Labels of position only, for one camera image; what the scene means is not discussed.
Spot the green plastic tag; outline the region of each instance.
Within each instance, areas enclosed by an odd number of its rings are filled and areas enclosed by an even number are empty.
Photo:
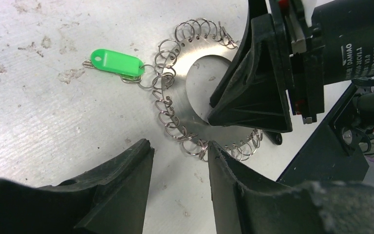
[[[95,50],[91,54],[91,62],[99,70],[129,77],[139,77],[144,73],[144,68],[141,68],[144,64],[139,58],[112,50]]]

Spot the black cable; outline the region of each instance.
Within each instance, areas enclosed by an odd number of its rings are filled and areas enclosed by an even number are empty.
[[[352,83],[357,86],[362,87],[373,87],[374,79],[353,79]]]

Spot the metal disc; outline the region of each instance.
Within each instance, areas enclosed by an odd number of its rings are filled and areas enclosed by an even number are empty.
[[[188,133],[196,133],[198,137],[193,139],[197,143],[198,139],[202,140],[215,140],[220,145],[231,146],[233,143],[239,145],[240,141],[248,142],[247,136],[250,135],[253,129],[239,127],[239,126],[211,126],[202,120],[191,107],[191,104],[187,97],[186,80],[187,73],[192,65],[198,59],[205,56],[221,56],[230,62],[236,55],[237,49],[229,49],[226,46],[221,45],[215,41],[211,35],[208,39],[200,37],[200,39],[194,39],[189,42],[188,39],[184,39],[179,42],[181,46],[180,54],[177,57],[177,62],[173,66],[176,71],[174,77],[174,84],[163,90],[164,96],[170,96],[172,98],[175,110],[175,116],[180,119],[179,130],[182,131],[182,126],[185,126]],[[168,58],[166,64],[172,64],[173,61]],[[164,69],[163,72],[172,72],[170,69]],[[162,87],[166,84],[166,80],[162,79]]]

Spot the white table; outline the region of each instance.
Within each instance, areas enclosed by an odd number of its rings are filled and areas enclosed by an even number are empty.
[[[215,233],[207,164],[165,134],[150,92],[81,63],[97,48],[152,63],[176,24],[199,17],[240,39],[246,14],[246,0],[0,0],[0,177],[57,185],[147,138],[156,155],[144,233]],[[348,84],[325,87],[326,112]],[[292,122],[282,146],[264,140],[246,165],[277,179],[318,125]]]

